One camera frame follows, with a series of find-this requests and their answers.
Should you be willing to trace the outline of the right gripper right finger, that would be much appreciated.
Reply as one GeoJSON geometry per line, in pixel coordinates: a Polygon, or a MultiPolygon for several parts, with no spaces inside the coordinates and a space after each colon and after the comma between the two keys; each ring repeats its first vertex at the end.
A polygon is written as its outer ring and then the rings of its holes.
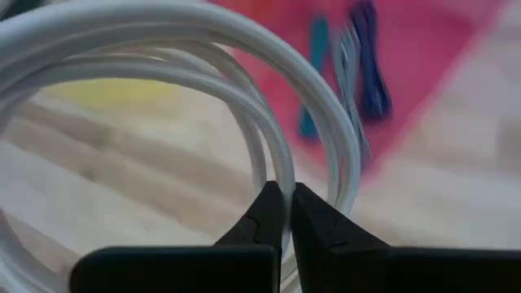
{"type": "Polygon", "coordinates": [[[519,251],[394,247],[299,183],[291,230],[304,292],[519,292],[519,251]]]}

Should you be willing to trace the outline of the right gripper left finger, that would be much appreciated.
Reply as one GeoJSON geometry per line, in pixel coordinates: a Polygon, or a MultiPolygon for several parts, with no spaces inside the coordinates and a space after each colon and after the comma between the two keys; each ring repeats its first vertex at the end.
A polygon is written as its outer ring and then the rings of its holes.
{"type": "Polygon", "coordinates": [[[209,246],[105,247],[79,259],[72,293],[277,292],[283,196],[265,183],[236,224],[209,246]]]}

